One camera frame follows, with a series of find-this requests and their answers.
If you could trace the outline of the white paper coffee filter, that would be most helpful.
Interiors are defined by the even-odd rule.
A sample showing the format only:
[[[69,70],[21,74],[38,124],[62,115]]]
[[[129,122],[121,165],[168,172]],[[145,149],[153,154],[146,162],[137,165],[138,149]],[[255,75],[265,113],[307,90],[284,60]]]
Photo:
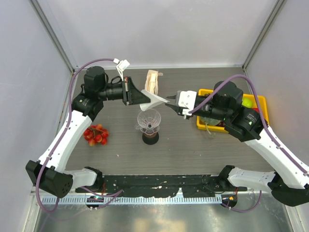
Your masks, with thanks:
[[[142,111],[147,111],[147,110],[150,110],[160,104],[163,104],[163,103],[168,103],[169,101],[164,99],[164,98],[161,98],[151,92],[148,92],[147,90],[143,89],[141,91],[146,97],[148,97],[150,99],[150,102],[149,103],[142,103],[140,104],[140,109]]]

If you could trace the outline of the clear plastic coffee dripper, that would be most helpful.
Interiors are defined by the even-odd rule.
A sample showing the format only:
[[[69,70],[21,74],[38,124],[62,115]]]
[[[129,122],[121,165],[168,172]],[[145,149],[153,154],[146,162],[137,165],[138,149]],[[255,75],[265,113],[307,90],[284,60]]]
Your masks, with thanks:
[[[161,115],[156,109],[140,110],[137,116],[135,129],[146,134],[154,134],[159,131]]]

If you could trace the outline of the black base glass carafe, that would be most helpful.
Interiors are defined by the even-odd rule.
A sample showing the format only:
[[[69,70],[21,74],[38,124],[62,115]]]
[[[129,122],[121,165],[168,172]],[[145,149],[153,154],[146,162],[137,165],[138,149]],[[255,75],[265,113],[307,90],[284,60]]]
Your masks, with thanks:
[[[159,126],[152,128],[152,129],[146,129],[142,128],[142,140],[147,145],[154,145],[159,140]]]

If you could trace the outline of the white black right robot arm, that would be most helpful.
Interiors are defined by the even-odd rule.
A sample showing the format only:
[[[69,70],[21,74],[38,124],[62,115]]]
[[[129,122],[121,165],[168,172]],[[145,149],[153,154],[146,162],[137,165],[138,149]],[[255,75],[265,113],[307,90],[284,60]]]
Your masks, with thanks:
[[[274,169],[257,172],[227,165],[219,174],[221,189],[261,190],[287,206],[308,203],[309,167],[278,139],[261,109],[256,111],[242,105],[243,91],[233,82],[218,82],[207,96],[199,96],[195,91],[178,91],[170,98],[175,103],[167,106],[185,119],[199,116],[222,121],[229,135],[259,153]]]

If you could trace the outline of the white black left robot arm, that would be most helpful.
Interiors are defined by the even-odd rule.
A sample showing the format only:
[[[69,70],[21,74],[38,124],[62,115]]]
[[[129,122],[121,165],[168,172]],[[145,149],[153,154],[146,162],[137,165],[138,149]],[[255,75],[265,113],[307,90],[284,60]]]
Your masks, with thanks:
[[[84,75],[82,92],[70,105],[65,124],[51,145],[37,161],[30,160],[26,171],[36,188],[58,198],[65,197],[71,189],[88,187],[92,192],[103,188],[102,172],[85,167],[66,171],[67,162],[83,133],[104,107],[104,101],[121,100],[125,105],[150,103],[150,93],[138,90],[131,77],[120,78],[116,83],[108,81],[108,75],[100,66],[90,67]]]

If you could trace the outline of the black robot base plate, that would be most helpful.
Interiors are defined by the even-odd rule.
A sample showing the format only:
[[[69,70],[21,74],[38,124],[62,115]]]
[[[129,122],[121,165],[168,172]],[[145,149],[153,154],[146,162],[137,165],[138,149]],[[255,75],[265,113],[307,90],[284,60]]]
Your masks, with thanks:
[[[181,190],[185,198],[209,197],[225,192],[247,191],[234,187],[218,176],[192,175],[106,175],[99,193],[112,194],[120,190],[121,197],[167,198],[175,197]]]

